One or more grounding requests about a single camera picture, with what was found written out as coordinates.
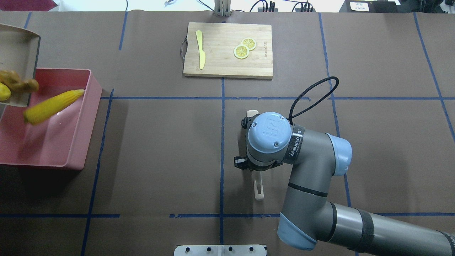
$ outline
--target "white mounting plate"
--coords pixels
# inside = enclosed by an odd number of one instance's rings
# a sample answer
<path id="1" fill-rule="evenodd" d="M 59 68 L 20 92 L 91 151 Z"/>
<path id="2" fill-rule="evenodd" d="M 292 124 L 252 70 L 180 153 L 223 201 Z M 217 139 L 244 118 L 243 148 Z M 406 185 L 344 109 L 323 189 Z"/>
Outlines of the white mounting plate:
<path id="1" fill-rule="evenodd" d="M 174 256 L 267 256 L 266 248 L 262 245 L 177 246 Z"/>

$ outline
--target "blue joint cap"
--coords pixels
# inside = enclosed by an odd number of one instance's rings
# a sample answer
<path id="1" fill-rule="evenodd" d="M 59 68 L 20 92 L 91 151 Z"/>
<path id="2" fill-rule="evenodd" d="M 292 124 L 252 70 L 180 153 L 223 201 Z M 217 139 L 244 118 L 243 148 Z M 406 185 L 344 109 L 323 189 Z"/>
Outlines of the blue joint cap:
<path id="1" fill-rule="evenodd" d="M 352 159 L 352 147 L 349 141 L 332 136 L 326 133 L 330 140 L 332 141 L 332 145 L 334 147 L 335 152 L 335 173 L 334 176 L 343 176 L 349 168 Z"/>
<path id="2" fill-rule="evenodd" d="M 256 151 L 273 154 L 287 147 L 291 135 L 291 125 L 284 116 L 266 112 L 253 121 L 248 131 L 248 141 Z"/>
<path id="3" fill-rule="evenodd" d="M 282 213 L 280 213 L 280 223 L 278 224 L 278 237 L 286 244 L 306 251 L 314 249 L 318 242 L 301 231 L 300 228 L 289 221 Z"/>

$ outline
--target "black band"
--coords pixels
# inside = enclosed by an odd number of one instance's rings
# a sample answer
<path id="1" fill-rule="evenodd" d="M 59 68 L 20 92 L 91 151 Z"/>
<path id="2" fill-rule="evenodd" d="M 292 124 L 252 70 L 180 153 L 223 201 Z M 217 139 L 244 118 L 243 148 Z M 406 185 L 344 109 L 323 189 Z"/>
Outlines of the black band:
<path id="1" fill-rule="evenodd" d="M 324 242 L 328 242 L 328 241 L 330 241 L 330 239 L 332 239 L 332 237 L 335 233 L 335 228 L 337 227 L 337 208 L 335 207 L 334 203 L 332 203 L 332 202 L 329 202 L 329 203 L 332 205 L 332 211 L 334 213 L 334 218 L 332 220 L 332 229 L 330 230 L 328 239 Z"/>
<path id="2" fill-rule="evenodd" d="M 294 124 L 292 129 L 292 136 L 289 140 L 288 149 L 284 155 L 283 162 L 287 164 L 294 164 L 297 161 L 297 156 L 302 147 L 303 134 L 305 133 L 305 128 L 298 124 Z"/>
<path id="3" fill-rule="evenodd" d="M 359 244 L 355 248 L 348 248 L 349 250 L 353 250 L 359 253 L 366 252 L 371 244 L 373 243 L 374 238 L 374 224 L 373 218 L 369 212 L 356 209 L 360 213 L 360 217 L 362 218 L 362 235 L 360 237 Z"/>
<path id="4" fill-rule="evenodd" d="M 293 189 L 297 189 L 297 190 L 300 190 L 302 192 L 307 192 L 307 193 L 310 193 L 310 194 L 313 194 L 313 195 L 317 195 L 317 196 L 322 196 L 322 197 L 327 197 L 327 193 L 324 193 L 324 192 L 320 192 L 320 191 L 317 191 L 317 190 L 312 190 L 312 189 L 307 189 L 305 187 L 301 187 L 299 185 L 296 185 L 294 183 L 288 183 L 288 186 L 293 188 Z"/>
<path id="5" fill-rule="evenodd" d="M 442 231 L 439 232 L 441 232 L 447 238 L 447 240 L 449 240 L 450 247 L 452 248 L 452 256 L 455 256 L 455 237 Z"/>

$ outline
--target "gray table surface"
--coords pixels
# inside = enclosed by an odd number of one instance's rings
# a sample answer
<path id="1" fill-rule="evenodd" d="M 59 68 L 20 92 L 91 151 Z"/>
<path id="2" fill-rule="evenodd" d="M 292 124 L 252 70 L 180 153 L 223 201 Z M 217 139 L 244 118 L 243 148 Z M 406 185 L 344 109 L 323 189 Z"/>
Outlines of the gray table surface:
<path id="1" fill-rule="evenodd" d="M 222 21 L 272 25 L 272 80 L 182 75 L 188 22 Z M 286 114 L 328 74 L 340 79 L 333 100 L 294 122 L 352 144 L 329 200 L 455 231 L 455 15 L 0 12 L 0 23 L 41 35 L 38 67 L 91 69 L 103 87 L 81 172 L 0 168 L 1 255 L 172 255 L 224 243 L 353 256 L 278 239 L 291 166 L 263 173 L 262 202 L 233 166 L 247 110 Z"/>

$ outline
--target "yellow knife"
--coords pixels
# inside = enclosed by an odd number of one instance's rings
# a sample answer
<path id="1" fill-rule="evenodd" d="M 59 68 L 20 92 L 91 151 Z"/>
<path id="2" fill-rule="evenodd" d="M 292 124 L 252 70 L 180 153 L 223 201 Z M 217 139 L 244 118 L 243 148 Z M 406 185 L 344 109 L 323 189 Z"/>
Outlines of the yellow knife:
<path id="1" fill-rule="evenodd" d="M 199 46 L 199 68 L 203 69 L 205 65 L 205 52 L 202 50 L 202 31 L 196 31 L 197 45 Z"/>

